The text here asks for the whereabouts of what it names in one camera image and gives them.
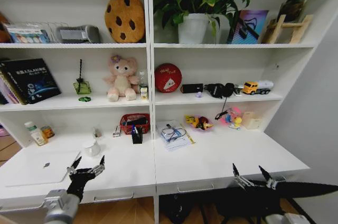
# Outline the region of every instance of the red basket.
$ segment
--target red basket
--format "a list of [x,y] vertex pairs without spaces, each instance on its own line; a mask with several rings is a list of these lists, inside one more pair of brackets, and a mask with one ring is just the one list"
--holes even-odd
[[121,118],[120,121],[120,126],[121,129],[125,132],[125,134],[132,134],[132,125],[123,125],[124,122],[127,122],[128,120],[137,120],[140,118],[145,117],[147,119],[147,124],[145,125],[135,125],[137,127],[141,127],[142,128],[142,132],[145,134],[148,132],[149,127],[150,127],[150,115],[146,114],[146,113],[135,113],[135,114],[126,114],[123,115],[123,117]]

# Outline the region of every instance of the wooden floor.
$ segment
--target wooden floor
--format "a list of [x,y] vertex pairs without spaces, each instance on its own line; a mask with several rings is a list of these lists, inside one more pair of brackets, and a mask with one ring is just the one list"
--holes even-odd
[[0,137],[0,166],[19,152],[20,149],[20,145],[11,136]]
[[[214,205],[204,205],[209,224],[220,224],[223,217],[218,215]],[[286,212],[297,213],[287,200],[281,200],[281,207]],[[160,214],[160,224],[171,224],[171,221]],[[154,223],[153,198],[141,198],[101,204],[82,204],[74,224],[140,224]],[[185,224],[203,224],[198,206],[195,206],[186,218]],[[245,219],[233,218],[228,224],[247,224]]]

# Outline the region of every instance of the toy truck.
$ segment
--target toy truck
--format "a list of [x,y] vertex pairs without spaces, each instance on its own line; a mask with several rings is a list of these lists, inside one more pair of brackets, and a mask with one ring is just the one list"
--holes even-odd
[[243,92],[248,95],[268,94],[274,87],[274,83],[269,80],[247,81],[244,84]]

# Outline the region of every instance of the cable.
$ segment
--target cable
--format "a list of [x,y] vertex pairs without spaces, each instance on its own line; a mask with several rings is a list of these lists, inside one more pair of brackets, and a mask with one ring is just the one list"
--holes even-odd
[[226,100],[224,101],[224,104],[223,104],[222,112],[221,112],[221,113],[218,113],[218,114],[215,116],[215,120],[219,120],[223,115],[225,115],[225,114],[228,113],[227,111],[224,111],[224,107],[226,106],[227,99],[228,99],[228,98],[226,97]]

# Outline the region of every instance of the white cup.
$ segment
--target white cup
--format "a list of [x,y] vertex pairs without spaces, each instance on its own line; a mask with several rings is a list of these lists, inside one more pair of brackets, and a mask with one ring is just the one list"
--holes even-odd
[[90,157],[98,155],[100,153],[100,146],[93,138],[83,143],[83,151]]

